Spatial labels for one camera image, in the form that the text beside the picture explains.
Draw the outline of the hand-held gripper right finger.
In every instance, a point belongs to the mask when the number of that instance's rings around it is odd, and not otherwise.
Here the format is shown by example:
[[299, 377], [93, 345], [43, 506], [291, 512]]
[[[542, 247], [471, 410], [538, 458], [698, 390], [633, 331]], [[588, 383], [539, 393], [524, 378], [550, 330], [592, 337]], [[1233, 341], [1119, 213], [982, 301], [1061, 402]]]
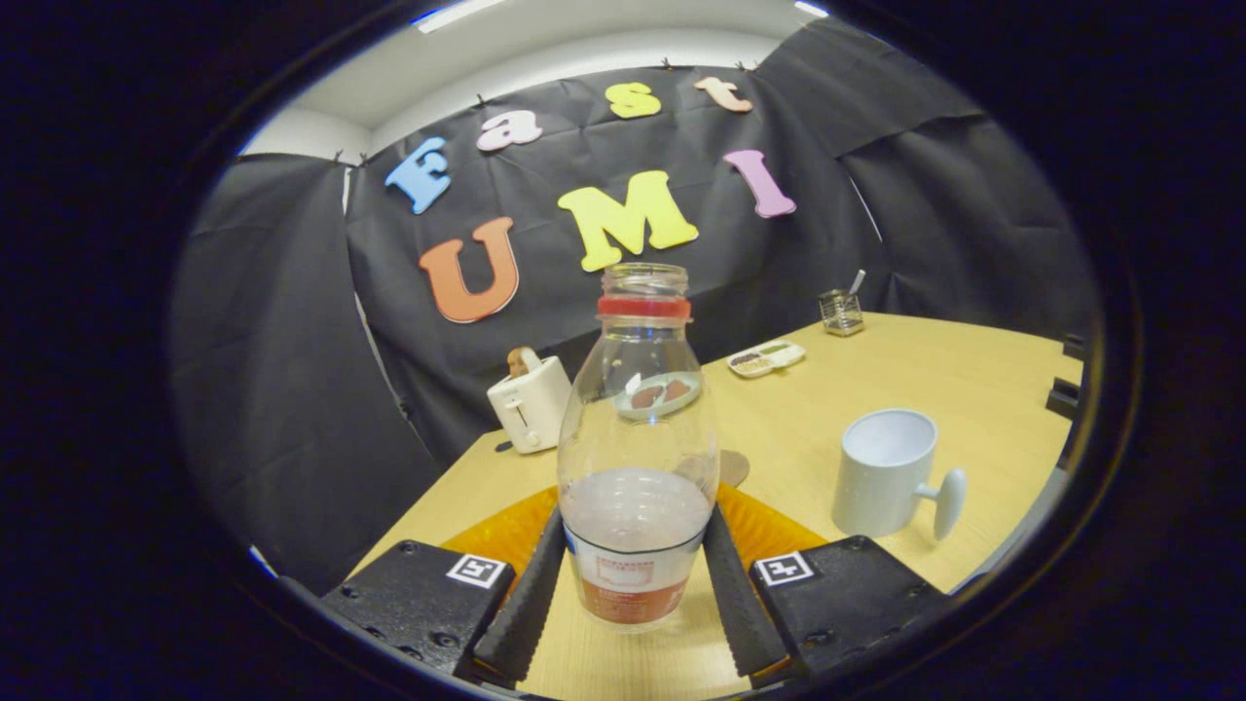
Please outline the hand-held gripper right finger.
[[736, 671], [753, 684], [855, 674], [953, 601], [872, 538], [827, 540], [729, 484], [703, 547]]

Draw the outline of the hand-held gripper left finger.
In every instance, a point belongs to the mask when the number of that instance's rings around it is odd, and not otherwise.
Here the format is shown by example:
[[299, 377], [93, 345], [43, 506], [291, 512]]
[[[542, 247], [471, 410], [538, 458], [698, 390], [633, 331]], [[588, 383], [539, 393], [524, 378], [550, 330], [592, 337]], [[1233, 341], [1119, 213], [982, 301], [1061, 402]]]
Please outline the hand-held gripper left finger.
[[564, 562], [551, 487], [445, 540], [397, 540], [323, 596], [348, 626], [402, 657], [513, 687], [530, 674]]

